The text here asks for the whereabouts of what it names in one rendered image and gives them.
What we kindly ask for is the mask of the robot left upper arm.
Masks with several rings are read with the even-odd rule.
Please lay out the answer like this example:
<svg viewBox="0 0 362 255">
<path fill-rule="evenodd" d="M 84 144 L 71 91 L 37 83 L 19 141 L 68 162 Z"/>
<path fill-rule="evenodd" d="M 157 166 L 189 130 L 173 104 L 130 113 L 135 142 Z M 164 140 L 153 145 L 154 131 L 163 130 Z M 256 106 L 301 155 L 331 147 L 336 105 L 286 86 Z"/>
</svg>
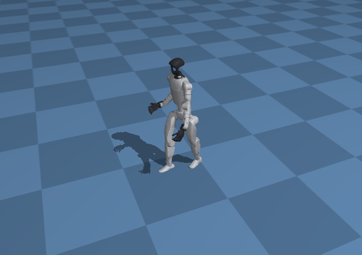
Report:
<svg viewBox="0 0 362 255">
<path fill-rule="evenodd" d="M 192 91 L 192 84 L 188 81 L 183 81 L 182 89 L 184 90 L 184 99 L 185 103 L 182 105 L 183 110 L 187 110 L 187 105 L 191 104 L 191 91 Z"/>
</svg>

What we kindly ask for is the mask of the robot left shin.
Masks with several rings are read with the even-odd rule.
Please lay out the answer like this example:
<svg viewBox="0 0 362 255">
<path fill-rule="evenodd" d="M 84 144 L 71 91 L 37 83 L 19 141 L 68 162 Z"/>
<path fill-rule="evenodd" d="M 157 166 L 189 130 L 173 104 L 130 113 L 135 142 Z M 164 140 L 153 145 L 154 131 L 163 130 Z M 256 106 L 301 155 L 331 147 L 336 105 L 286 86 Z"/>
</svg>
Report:
<svg viewBox="0 0 362 255">
<path fill-rule="evenodd" d="M 195 146 L 191 144 L 191 150 L 193 152 L 194 158 L 197 159 L 197 161 L 200 159 L 199 152 L 200 152 L 200 139 L 196 139 Z"/>
</svg>

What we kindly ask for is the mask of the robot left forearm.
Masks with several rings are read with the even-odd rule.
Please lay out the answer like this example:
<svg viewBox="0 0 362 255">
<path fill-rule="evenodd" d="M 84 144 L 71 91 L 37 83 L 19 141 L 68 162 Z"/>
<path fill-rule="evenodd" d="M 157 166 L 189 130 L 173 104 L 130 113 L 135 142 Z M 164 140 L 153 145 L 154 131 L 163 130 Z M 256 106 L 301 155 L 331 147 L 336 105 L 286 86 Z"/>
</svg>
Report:
<svg viewBox="0 0 362 255">
<path fill-rule="evenodd" d="M 184 123 L 183 129 L 187 129 L 188 124 L 189 124 L 189 117 L 190 117 L 190 114 L 191 114 L 191 104 L 190 103 L 187 105 L 187 111 L 184 111 L 183 114 L 184 114 L 184 116 L 183 116 L 183 123 Z"/>
</svg>

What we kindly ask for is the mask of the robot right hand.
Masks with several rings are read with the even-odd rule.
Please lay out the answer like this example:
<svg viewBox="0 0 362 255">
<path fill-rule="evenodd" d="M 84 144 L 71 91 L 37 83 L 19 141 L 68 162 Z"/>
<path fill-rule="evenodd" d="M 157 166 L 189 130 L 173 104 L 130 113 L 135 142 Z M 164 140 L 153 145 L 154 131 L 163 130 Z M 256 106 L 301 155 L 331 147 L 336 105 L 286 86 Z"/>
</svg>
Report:
<svg viewBox="0 0 362 255">
<path fill-rule="evenodd" d="M 154 111 L 156 111 L 158 108 L 161 108 L 160 103 L 163 101 L 160 101 L 158 103 L 150 103 L 151 106 L 148 107 L 148 111 L 150 112 L 150 114 L 152 114 Z"/>
</svg>

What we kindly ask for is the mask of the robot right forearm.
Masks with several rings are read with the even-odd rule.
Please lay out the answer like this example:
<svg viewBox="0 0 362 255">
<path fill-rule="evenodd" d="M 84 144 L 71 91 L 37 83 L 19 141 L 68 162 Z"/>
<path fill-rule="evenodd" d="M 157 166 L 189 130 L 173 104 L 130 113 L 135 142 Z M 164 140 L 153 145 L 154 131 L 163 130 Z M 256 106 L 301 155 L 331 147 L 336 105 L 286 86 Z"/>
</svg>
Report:
<svg viewBox="0 0 362 255">
<path fill-rule="evenodd" d="M 173 98 L 170 92 L 169 95 L 165 98 L 165 100 L 163 100 L 163 102 L 160 103 L 161 107 L 168 105 L 171 100 L 173 100 Z"/>
</svg>

